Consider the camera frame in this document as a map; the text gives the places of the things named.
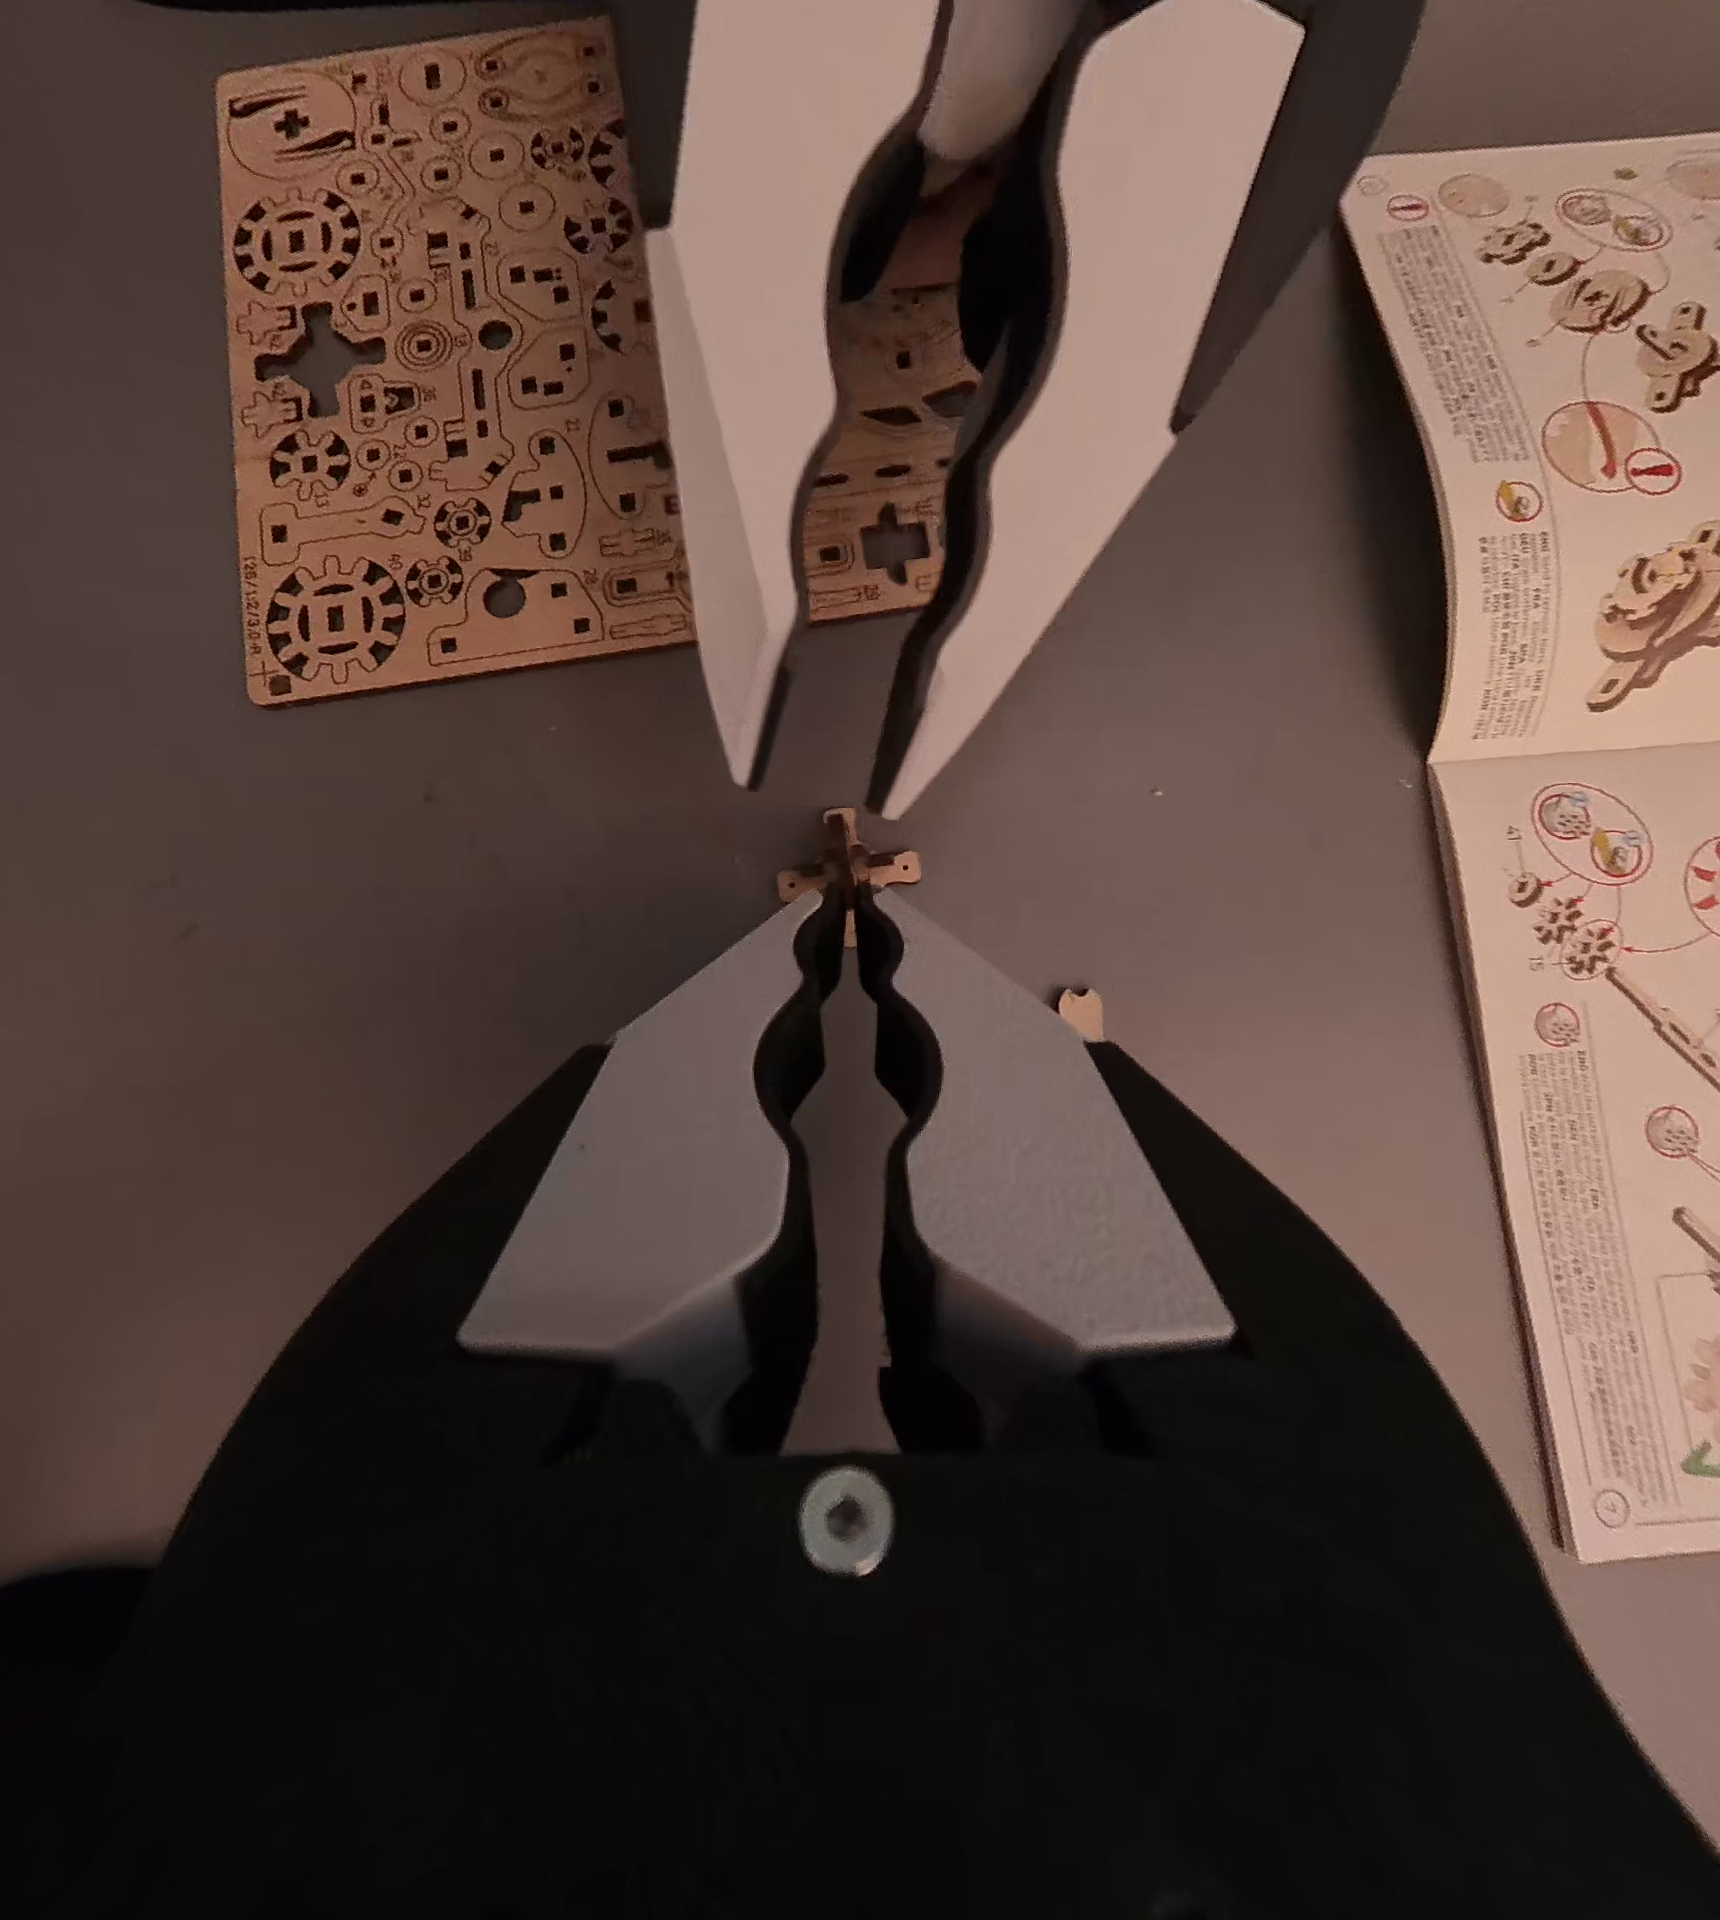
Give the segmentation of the open instruction booklet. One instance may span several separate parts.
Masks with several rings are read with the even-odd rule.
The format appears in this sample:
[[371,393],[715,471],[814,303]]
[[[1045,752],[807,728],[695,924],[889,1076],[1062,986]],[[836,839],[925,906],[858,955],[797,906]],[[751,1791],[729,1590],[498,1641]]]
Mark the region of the open instruction booklet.
[[1561,1535],[1720,1552],[1720,131],[1372,157],[1426,781]]

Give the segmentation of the laser-cut wooden parts sheet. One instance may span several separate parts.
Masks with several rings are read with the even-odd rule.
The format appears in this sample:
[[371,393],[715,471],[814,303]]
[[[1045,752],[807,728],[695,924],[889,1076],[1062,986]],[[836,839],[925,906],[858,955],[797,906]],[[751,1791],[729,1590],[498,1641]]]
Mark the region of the laser-cut wooden parts sheet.
[[260,711],[693,644],[605,16],[221,77]]

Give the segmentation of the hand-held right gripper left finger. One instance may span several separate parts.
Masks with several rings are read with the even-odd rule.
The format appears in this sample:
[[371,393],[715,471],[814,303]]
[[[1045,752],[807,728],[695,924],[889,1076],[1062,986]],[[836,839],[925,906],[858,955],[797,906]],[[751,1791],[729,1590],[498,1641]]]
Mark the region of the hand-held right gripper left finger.
[[776,1452],[819,1337],[807,1150],[838,898],[785,903],[611,1041],[458,1330],[469,1354],[671,1391],[703,1444]]

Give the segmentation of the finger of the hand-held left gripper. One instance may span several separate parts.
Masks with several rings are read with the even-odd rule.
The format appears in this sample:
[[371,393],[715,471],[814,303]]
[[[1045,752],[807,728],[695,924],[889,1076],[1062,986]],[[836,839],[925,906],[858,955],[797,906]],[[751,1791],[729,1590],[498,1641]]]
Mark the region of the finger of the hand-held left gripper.
[[905,639],[872,811],[899,818],[936,781],[1169,455],[1302,46],[1272,6],[1169,3],[1083,49],[1041,157],[1041,341],[957,464],[963,575]]
[[807,621],[800,533],[836,414],[849,205],[913,124],[939,6],[703,3],[647,280],[703,688],[759,787]]

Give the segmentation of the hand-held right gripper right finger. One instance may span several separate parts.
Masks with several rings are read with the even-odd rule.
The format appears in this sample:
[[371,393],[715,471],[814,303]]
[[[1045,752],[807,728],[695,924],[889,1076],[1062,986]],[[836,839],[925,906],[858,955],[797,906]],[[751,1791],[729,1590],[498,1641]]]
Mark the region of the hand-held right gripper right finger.
[[872,892],[887,1160],[879,1400],[899,1452],[978,1452],[1041,1389],[1214,1354],[1233,1317],[1093,1045],[910,900]]

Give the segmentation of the small wooden cross-shaped part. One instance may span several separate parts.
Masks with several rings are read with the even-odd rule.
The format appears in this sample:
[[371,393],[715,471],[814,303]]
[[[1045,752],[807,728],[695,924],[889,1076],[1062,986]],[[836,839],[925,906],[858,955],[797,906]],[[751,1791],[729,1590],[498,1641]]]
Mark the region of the small wooden cross-shaped part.
[[822,815],[821,855],[800,866],[776,875],[778,903],[792,903],[809,895],[835,892],[846,901],[844,945],[858,948],[852,900],[859,890],[883,892],[892,885],[920,883],[920,854],[905,848],[894,854],[874,852],[864,843],[858,810],[831,807]]

